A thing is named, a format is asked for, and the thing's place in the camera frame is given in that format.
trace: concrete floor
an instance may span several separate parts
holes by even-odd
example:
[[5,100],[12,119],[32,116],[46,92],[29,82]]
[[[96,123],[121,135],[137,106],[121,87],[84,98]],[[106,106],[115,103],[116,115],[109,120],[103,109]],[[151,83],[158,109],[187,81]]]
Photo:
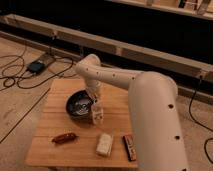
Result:
[[[0,38],[0,56],[8,54],[21,54],[23,45]],[[36,59],[41,51],[28,48],[24,58],[27,63]],[[0,58],[0,66],[6,63],[6,59]],[[52,69],[61,69],[63,66],[53,65]],[[50,76],[51,73],[45,71],[41,77],[28,82],[33,84]],[[52,80],[39,88],[32,90],[20,90],[17,87],[0,92],[0,138],[4,137],[11,128],[23,117],[24,113],[35,103],[35,101],[48,89]],[[25,164],[25,157],[33,138],[36,125],[42,113],[45,98],[18,124],[12,133],[0,144],[0,168],[3,171],[46,171],[44,167],[29,167]],[[213,165],[210,164],[204,154],[204,140],[213,137],[213,134],[196,125],[189,118],[188,105],[189,99],[179,96],[177,100],[180,121],[185,146],[188,155],[189,165],[192,171],[212,171]],[[195,101],[193,113],[202,123],[213,127],[213,106]],[[208,145],[209,154],[213,158],[213,142]],[[88,170],[59,168],[59,170]],[[127,169],[89,169],[89,170],[127,170]]]

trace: wooden tabletop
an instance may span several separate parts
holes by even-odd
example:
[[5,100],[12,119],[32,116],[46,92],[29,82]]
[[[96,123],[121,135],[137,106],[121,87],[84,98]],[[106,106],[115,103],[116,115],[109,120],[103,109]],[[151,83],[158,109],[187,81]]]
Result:
[[[91,123],[73,121],[66,113],[66,101],[73,93],[82,89],[82,79],[53,81],[27,155],[27,165],[137,168],[136,162],[128,161],[122,141],[123,135],[132,132],[127,91],[102,83],[104,123],[95,126]],[[76,133],[79,138],[63,145],[51,142],[53,137],[68,132]],[[108,158],[96,154],[98,136],[104,132],[114,136],[112,152]]]

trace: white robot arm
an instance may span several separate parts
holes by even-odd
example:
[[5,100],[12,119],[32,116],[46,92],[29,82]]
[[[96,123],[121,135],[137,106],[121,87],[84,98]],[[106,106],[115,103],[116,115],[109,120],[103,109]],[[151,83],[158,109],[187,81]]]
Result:
[[175,104],[177,85],[171,78],[101,67],[94,54],[77,63],[75,70],[94,90],[99,81],[128,90],[139,171],[189,171]]

